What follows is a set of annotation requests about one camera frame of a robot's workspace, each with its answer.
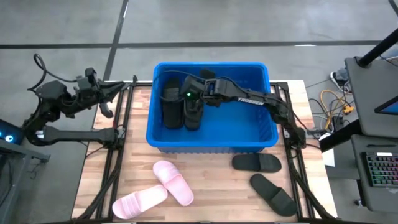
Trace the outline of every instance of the slipper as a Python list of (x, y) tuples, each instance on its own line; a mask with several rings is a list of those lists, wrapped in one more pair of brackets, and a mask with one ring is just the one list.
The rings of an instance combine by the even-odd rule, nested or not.
[(160, 204), (167, 198), (167, 189), (156, 185), (119, 198), (112, 205), (113, 213), (122, 219), (130, 219)]
[(290, 217), (297, 212), (297, 204), (287, 195), (281, 187), (275, 186), (261, 174), (254, 174), (250, 184), (277, 214)]
[(154, 165), (154, 174), (182, 206), (193, 201), (193, 193), (180, 171), (169, 161), (158, 161)]
[(255, 153), (234, 156), (232, 167), (237, 170), (273, 173), (280, 171), (282, 164), (274, 155)]

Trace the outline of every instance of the pink slide sandal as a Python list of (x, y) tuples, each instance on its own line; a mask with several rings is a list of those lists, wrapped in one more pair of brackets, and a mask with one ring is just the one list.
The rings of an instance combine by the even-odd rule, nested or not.
[(122, 219), (130, 219), (160, 204), (167, 198), (167, 189), (156, 185), (119, 198), (112, 205), (113, 213)]
[(192, 190), (174, 164), (158, 161), (154, 165), (154, 174), (180, 205), (187, 206), (192, 203)]

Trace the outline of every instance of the black slide sandal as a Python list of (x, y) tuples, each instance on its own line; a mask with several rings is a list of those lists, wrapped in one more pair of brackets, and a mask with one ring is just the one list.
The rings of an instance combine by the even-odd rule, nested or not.
[(278, 215), (290, 217), (296, 214), (296, 203), (287, 195), (284, 189), (275, 186), (263, 175), (254, 174), (250, 178), (250, 184)]
[(232, 167), (243, 171), (273, 173), (280, 171), (282, 164), (274, 155), (254, 153), (234, 156), (232, 158)]

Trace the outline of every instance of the rgb keyboard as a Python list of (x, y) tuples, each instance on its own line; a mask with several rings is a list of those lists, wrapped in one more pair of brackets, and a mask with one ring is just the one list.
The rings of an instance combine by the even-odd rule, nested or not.
[(398, 154), (364, 152), (365, 168), (372, 187), (398, 187)]

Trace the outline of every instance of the blue light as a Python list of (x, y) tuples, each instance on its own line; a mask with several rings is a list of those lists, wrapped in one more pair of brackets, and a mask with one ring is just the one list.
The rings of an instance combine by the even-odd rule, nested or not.
[(12, 140), (14, 140), (14, 137), (6, 136), (6, 142), (12, 142)]

